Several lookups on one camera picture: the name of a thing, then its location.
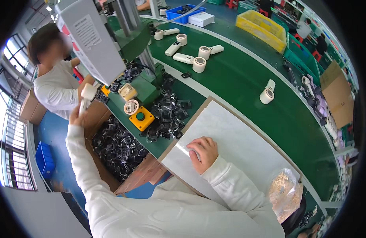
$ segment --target black cable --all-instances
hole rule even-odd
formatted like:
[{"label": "black cable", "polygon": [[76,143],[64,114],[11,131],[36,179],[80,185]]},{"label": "black cable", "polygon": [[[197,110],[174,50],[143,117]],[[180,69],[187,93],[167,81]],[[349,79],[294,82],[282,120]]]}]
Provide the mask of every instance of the black cable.
[{"label": "black cable", "polygon": [[134,64],[137,64],[137,65],[142,66],[142,67],[144,67],[146,69],[149,69],[154,74],[154,76],[155,76],[155,84],[157,83],[157,75],[155,74],[155,72],[152,69],[150,69],[150,67],[148,67],[146,65],[143,65],[143,64],[140,64],[140,63],[134,63]]}]

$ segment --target instruction label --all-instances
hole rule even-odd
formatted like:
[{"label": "instruction label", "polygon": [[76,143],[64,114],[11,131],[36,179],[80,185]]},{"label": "instruction label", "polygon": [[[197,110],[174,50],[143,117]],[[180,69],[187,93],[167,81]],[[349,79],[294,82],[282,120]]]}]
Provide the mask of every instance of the instruction label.
[{"label": "instruction label", "polygon": [[102,41],[89,14],[78,20],[74,24],[74,27],[77,32],[77,37],[80,38],[81,44],[84,45],[86,49],[90,50],[90,47],[97,45]]}]

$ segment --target blue plastic crate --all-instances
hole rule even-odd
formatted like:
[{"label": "blue plastic crate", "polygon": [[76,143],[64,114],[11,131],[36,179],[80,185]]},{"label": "blue plastic crate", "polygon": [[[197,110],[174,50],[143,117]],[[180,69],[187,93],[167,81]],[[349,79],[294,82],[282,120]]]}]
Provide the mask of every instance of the blue plastic crate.
[{"label": "blue plastic crate", "polygon": [[[195,5],[191,5],[191,4],[187,4],[187,6],[190,6],[192,8],[195,7]],[[166,11],[167,19],[168,20],[171,20],[171,19],[174,19],[175,17],[181,16],[181,14],[178,14],[177,13],[180,10],[183,10],[183,7],[182,6],[176,7],[176,8],[172,8],[170,10],[167,10]],[[188,15],[182,17],[182,18],[179,18],[179,19],[175,20],[174,22],[179,22],[179,23],[182,23],[182,24],[186,24],[186,23],[188,23],[188,17],[189,16],[191,16],[193,14],[196,14],[196,13],[199,13],[199,12],[205,12],[205,10],[206,10],[206,8],[199,7],[196,11],[191,12],[190,14],[188,14]]]},{"label": "blue plastic crate", "polygon": [[55,170],[55,163],[52,158],[49,145],[43,142],[39,142],[36,150],[36,163],[45,179],[51,178],[53,171]]}]

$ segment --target metal pillar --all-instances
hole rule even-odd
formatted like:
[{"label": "metal pillar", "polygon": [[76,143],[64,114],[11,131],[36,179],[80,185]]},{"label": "metal pillar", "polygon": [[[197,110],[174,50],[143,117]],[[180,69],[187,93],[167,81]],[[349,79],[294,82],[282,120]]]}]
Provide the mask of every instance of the metal pillar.
[{"label": "metal pillar", "polygon": [[[116,0],[113,2],[113,8],[117,13],[117,18],[123,33],[126,37],[130,36],[130,32],[135,31],[141,25],[141,18],[139,17],[138,10],[133,0]],[[152,55],[148,46],[138,56],[141,63],[155,72],[155,64],[152,60]],[[145,69],[148,76],[154,78],[154,74],[149,70]]]},{"label": "metal pillar", "polygon": [[[150,52],[150,48],[148,45],[146,45],[146,48],[144,49],[144,51],[139,55],[138,57],[141,60],[141,63],[143,65],[146,65],[147,67],[149,67],[150,69],[152,69],[153,72],[155,72],[155,64],[154,61],[152,59],[151,56],[151,52]],[[147,75],[150,78],[155,78],[155,75],[153,72],[151,72],[149,69],[144,69],[147,73]]]},{"label": "metal pillar", "polygon": [[158,11],[157,0],[150,0],[150,9],[151,9],[151,15],[155,19],[160,18],[159,11]]}]

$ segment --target clear plastic bag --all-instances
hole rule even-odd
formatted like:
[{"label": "clear plastic bag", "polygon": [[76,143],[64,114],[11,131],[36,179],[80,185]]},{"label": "clear plastic bag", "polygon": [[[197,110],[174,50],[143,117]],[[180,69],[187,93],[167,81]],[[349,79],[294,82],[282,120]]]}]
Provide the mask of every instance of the clear plastic bag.
[{"label": "clear plastic bag", "polygon": [[272,180],[267,196],[279,223],[284,222],[300,207],[302,193],[303,184],[297,181],[290,169],[282,169]]}]

